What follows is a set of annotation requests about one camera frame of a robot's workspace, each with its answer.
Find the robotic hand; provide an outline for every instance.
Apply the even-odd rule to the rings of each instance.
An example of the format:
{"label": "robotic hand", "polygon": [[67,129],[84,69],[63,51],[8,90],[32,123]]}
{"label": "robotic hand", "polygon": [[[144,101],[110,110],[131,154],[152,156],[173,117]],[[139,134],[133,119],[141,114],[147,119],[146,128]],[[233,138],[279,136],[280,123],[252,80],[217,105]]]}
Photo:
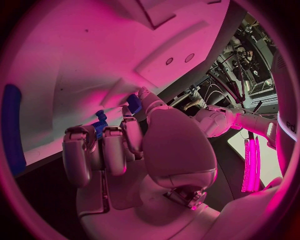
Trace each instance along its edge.
{"label": "robotic hand", "polygon": [[218,137],[229,128],[244,128],[267,139],[270,148],[276,148],[277,120],[268,119],[256,114],[245,113],[238,108],[226,108],[208,105],[192,117],[198,127],[208,138]]}

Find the circular hole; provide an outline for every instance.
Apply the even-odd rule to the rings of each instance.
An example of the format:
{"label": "circular hole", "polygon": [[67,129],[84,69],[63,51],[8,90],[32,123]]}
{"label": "circular hole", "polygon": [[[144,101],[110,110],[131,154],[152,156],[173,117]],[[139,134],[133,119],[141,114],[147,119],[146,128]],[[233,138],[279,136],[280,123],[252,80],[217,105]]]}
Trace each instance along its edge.
{"label": "circular hole", "polygon": [[171,62],[173,62],[173,57],[169,58],[169,59],[165,62],[165,64],[166,64],[166,65],[169,65]]}
{"label": "circular hole", "polygon": [[194,53],[188,55],[188,56],[186,57],[186,59],[185,59],[185,62],[186,62],[186,63],[189,62],[190,60],[192,60],[192,58],[193,58],[194,56],[195,56]]}

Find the pink led strip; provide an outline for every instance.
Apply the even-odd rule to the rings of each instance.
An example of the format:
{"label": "pink led strip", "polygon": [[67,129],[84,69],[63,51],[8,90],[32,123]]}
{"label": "pink led strip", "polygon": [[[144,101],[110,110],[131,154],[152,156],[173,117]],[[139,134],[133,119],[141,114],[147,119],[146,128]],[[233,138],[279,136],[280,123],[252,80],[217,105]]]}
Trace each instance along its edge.
{"label": "pink led strip", "polygon": [[260,188],[261,152],[259,138],[245,140],[245,170],[242,192],[257,192]]}

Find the blue object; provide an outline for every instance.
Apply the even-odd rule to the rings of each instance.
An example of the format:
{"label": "blue object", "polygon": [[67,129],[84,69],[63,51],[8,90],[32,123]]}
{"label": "blue object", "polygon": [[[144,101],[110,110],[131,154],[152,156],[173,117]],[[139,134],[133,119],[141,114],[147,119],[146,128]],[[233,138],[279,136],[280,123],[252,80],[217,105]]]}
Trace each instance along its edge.
{"label": "blue object", "polygon": [[20,135],[20,90],[8,84],[4,88],[1,110],[1,130],[6,159],[13,175],[23,172],[26,160]]}
{"label": "blue object", "polygon": [[97,139],[100,139],[102,137],[103,129],[108,126],[108,123],[106,122],[108,117],[105,115],[103,110],[97,111],[96,116],[98,117],[99,121],[93,123],[92,125],[96,129]]}
{"label": "blue object", "polygon": [[127,98],[127,102],[129,104],[128,109],[132,114],[136,114],[142,109],[141,100],[135,94],[131,94]]}

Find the white robotic arm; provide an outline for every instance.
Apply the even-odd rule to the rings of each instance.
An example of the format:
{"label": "white robotic arm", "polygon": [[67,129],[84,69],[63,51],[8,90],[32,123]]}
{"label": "white robotic arm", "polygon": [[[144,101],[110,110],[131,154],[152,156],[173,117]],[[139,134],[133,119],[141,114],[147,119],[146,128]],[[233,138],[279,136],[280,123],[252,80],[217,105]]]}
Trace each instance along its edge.
{"label": "white robotic arm", "polygon": [[218,137],[229,128],[244,128],[267,139],[270,148],[276,148],[277,120],[245,113],[238,108],[208,105],[192,117],[208,138]]}

